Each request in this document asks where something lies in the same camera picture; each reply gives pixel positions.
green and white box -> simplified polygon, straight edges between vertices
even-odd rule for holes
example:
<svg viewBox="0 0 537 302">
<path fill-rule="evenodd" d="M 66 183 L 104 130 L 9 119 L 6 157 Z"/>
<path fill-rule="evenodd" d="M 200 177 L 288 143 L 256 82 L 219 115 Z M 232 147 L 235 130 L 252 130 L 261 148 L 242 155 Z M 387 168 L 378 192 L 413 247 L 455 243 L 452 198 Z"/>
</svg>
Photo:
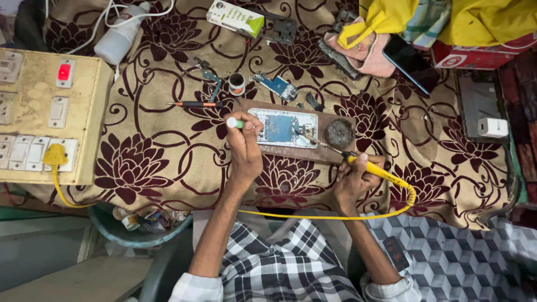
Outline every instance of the green and white box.
<svg viewBox="0 0 537 302">
<path fill-rule="evenodd" d="M 215 0 L 207 12 L 207 21 L 232 31 L 244 30 L 254 38 L 263 27 L 264 16 L 221 0 Z"/>
</svg>

blue bin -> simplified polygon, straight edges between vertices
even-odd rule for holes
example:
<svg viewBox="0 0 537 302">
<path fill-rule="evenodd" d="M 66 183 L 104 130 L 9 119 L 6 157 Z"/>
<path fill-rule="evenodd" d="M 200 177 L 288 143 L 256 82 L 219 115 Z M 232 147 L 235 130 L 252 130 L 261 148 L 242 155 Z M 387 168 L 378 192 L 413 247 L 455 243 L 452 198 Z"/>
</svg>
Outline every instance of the blue bin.
<svg viewBox="0 0 537 302">
<path fill-rule="evenodd" d="M 127 231 L 121 221 L 99 206 L 89 207 L 88 215 L 93 225 L 104 237 L 121 246 L 132 248 L 149 248 L 165 243 L 188 227 L 193 220 L 192 215 L 189 215 L 179 226 L 164 233 L 154 234 L 139 229 Z"/>
</svg>

phone on lap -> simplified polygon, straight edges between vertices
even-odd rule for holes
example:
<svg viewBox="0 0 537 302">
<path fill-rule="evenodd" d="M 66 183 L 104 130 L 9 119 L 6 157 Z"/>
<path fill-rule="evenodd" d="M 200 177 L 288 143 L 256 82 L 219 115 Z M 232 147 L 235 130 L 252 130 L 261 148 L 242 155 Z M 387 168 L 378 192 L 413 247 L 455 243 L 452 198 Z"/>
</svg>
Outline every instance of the phone on lap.
<svg viewBox="0 0 537 302">
<path fill-rule="evenodd" d="M 391 35 L 382 54 L 426 94 L 431 93 L 440 79 L 440 74 L 414 47 L 396 34 Z"/>
</svg>

phone charger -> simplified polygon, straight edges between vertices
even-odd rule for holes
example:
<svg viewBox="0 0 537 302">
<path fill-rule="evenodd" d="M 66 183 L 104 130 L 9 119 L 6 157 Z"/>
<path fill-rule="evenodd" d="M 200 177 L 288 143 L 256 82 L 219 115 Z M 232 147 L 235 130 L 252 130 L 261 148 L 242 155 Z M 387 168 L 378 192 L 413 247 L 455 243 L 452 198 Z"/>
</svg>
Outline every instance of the phone charger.
<svg viewBox="0 0 537 302">
<path fill-rule="evenodd" d="M 509 125 L 504 119 L 482 118 L 477 121 L 477 133 L 490 138 L 509 135 Z"/>
</svg>

yellow bag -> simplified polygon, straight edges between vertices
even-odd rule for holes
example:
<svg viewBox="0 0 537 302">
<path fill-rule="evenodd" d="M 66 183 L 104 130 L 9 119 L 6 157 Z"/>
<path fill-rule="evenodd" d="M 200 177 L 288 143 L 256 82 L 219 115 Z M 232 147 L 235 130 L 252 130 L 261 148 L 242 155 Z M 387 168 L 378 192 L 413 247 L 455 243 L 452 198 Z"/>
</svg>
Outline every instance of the yellow bag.
<svg viewBox="0 0 537 302">
<path fill-rule="evenodd" d="M 407 22 L 414 15 L 418 3 L 419 0 L 373 0 L 367 11 L 365 23 L 343 26 L 337 42 L 341 47 L 349 49 L 373 31 L 376 33 L 402 32 L 407 28 Z"/>
<path fill-rule="evenodd" d="M 454 0 L 452 10 L 438 36 L 448 45 L 493 46 L 537 30 L 536 0 Z"/>
</svg>

